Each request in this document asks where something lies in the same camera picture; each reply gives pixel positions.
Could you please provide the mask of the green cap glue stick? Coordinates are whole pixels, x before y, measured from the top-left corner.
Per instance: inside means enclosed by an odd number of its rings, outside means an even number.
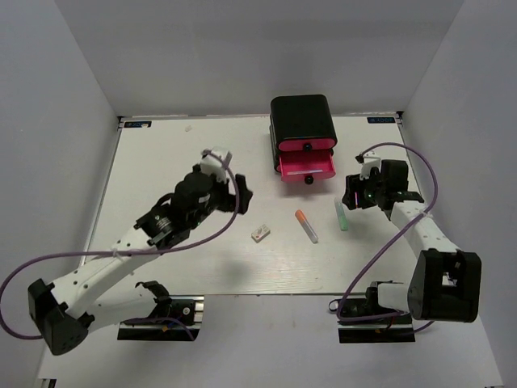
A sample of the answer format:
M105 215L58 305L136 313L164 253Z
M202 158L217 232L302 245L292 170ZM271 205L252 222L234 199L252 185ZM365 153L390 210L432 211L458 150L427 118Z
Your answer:
M348 231L348 221L347 221L347 217L346 217L346 214L345 214L345 211L343 208L343 203L337 197L334 198L334 207L335 207L336 216L338 219L339 229L341 231Z

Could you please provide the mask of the blue cap glue stick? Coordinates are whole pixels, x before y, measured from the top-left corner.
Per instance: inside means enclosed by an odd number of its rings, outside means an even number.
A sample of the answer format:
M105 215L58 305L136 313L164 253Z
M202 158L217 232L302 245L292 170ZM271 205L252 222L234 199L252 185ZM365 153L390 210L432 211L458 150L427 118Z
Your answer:
M317 174L322 173L323 170L307 170L307 171L289 171L286 175L311 175L311 174Z

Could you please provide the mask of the pink drawer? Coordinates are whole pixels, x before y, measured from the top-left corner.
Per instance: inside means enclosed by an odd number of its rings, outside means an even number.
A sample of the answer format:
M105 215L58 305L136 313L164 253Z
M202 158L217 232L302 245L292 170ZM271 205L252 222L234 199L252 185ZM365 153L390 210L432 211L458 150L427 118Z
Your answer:
M297 138L288 139L273 144L274 152L297 152L297 151L313 151L313 150L330 150L334 148L337 141L330 137L324 138Z
M281 180L285 183L303 182L312 184L316 180L330 179L336 175L330 150L286 152L279 156ZM286 175L289 171L323 170L311 175Z

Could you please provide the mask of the orange cap glue stick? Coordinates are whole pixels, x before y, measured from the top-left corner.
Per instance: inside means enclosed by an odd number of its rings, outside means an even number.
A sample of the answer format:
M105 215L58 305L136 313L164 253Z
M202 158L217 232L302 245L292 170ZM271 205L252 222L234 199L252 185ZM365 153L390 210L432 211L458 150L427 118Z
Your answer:
M305 214L300 209L298 209L295 212L295 218L298 220L298 222L300 223L302 229L304 230L304 232L309 237L309 240L311 241L311 243L313 243L313 244L318 243L318 236L317 236L317 234L315 233L313 227L310 225L310 223L309 223L307 217L305 216Z

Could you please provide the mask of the pink top drawer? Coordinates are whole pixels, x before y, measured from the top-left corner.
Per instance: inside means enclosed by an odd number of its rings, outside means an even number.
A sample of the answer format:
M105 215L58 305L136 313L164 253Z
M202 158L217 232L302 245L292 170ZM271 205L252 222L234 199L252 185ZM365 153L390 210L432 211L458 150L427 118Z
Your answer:
M324 138L297 138L288 139L273 144L274 152L297 152L297 151L313 151L313 150L330 150L334 148L337 141L330 137Z

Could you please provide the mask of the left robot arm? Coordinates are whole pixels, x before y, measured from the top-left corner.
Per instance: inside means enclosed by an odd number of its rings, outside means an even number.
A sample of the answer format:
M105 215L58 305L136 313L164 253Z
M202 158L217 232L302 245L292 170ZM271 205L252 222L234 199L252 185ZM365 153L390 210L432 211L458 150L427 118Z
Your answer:
M235 183L235 192L229 183ZM54 356L76 348L91 332L119 323L182 325L168 290L155 280L136 281L128 297L114 285L135 270L181 245L192 230L215 211L244 214L253 192L244 175L229 179L194 165L173 192L162 196L107 256L99 256L50 283L28 287L29 314Z

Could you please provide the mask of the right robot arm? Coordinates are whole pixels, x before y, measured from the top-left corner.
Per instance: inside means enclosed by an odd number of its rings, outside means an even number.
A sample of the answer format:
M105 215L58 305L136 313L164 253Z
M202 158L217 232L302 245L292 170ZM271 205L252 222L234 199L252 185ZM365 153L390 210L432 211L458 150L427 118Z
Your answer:
M336 314L341 323L384 322L408 314L427 321L471 323L476 320L481 288L481 259L462 251L435 224L418 192L409 189L409 166L402 160L358 158L360 173L346 177L342 202L350 209L379 208L405 238L416 257L409 283L378 280L356 309L344 300Z

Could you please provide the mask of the small white eraser box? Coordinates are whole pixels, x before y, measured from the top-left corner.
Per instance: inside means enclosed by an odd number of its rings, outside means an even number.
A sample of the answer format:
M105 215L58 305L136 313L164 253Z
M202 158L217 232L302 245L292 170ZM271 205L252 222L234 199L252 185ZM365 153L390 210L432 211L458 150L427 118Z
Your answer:
M263 241L269 234L271 233L271 229L265 225L262 224L260 227L258 227L256 230L254 230L251 233L251 238L256 242L260 243Z

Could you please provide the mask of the black drawer cabinet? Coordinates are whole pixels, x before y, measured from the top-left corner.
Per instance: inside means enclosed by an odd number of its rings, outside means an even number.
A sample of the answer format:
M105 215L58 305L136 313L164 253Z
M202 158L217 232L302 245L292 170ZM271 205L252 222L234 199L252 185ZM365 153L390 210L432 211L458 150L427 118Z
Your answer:
M270 140L275 172L280 175L279 156L273 144L297 138L330 137L337 141L334 122L324 95L288 95L275 97L271 103Z

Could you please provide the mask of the right dark table label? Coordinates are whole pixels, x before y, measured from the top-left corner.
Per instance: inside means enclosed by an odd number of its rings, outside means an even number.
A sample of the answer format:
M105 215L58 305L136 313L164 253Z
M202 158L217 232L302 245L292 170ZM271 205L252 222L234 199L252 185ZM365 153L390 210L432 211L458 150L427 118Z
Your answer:
M369 124L395 124L396 119L394 117L387 116L368 116L367 121Z

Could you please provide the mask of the dark table label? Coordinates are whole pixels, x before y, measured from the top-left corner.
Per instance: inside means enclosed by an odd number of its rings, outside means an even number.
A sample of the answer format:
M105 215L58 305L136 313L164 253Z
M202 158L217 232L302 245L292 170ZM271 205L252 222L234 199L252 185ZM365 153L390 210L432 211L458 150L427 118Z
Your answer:
M387 116L368 116L367 121L369 124L395 124L396 119L394 117Z
M152 125L150 120L139 120L139 121L125 121L124 128L130 129L140 129L140 128L149 128Z

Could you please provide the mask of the left dark table label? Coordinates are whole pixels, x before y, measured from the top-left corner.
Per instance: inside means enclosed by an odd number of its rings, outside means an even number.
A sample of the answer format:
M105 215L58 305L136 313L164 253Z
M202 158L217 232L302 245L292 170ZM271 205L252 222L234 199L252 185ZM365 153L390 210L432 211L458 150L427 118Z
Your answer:
M139 120L139 121L125 121L124 128L130 129L140 129L140 128L149 128L152 125L150 120Z

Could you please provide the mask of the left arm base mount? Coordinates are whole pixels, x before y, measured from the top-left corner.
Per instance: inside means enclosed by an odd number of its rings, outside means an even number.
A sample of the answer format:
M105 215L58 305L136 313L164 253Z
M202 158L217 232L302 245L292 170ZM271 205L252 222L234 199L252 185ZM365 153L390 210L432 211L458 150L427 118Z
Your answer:
M204 314L203 296L175 296L155 280L138 282L136 289L153 294L153 309L144 318L119 325L117 339L126 341L193 342Z

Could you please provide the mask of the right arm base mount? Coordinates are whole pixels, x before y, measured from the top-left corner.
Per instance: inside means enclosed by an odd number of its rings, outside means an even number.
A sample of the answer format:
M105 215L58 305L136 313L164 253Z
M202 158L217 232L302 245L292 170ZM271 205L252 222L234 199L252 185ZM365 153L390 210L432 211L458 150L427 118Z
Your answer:
M408 285L374 281L363 294L331 300L328 310L338 322L341 344L402 344L415 341L408 311Z

